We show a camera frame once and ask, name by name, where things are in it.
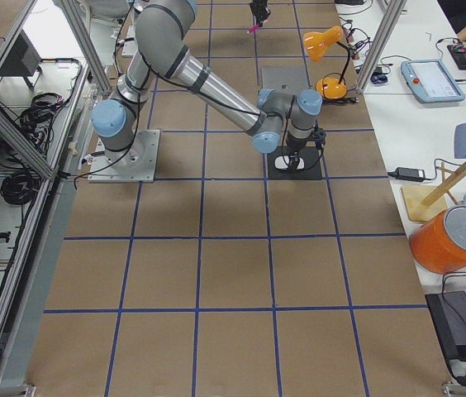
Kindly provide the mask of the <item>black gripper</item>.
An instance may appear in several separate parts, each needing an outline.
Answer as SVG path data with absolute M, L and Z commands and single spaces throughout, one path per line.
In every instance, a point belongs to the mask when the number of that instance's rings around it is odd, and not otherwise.
M 291 133 L 286 136 L 286 144 L 284 149 L 286 170 L 297 170 L 299 167 L 299 155 L 309 142 L 309 138 L 297 138 Z
M 270 14 L 267 0 L 252 0 L 250 10 L 253 16 L 268 16 Z

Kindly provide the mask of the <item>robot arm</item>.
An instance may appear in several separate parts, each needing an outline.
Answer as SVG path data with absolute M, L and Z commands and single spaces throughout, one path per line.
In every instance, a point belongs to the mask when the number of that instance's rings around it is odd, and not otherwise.
M 122 182 L 146 179 L 139 172 L 150 163 L 150 151 L 138 124 L 154 77 L 185 88 L 215 108 L 250 136 L 258 152 L 279 151 L 276 170 L 289 174 L 308 171 L 300 152 L 311 136 L 320 134 L 321 95 L 310 88 L 298 94 L 264 88 L 257 104 L 250 103 L 191 54 L 184 38 L 196 16 L 194 1 L 148 1 L 137 15 L 137 50 L 130 66 L 111 96 L 91 113 L 106 161 L 97 171 L 108 171 Z

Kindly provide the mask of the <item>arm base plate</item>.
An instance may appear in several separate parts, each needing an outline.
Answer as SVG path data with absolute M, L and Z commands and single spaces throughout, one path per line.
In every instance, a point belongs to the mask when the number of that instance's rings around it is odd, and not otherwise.
M 125 152 L 116 155 L 106 151 L 100 138 L 97 139 L 97 149 L 103 154 L 92 160 L 88 181 L 92 183 L 152 183 L 155 179 L 156 161 L 159 149 L 161 130 L 139 130 L 133 147 L 115 165 Z

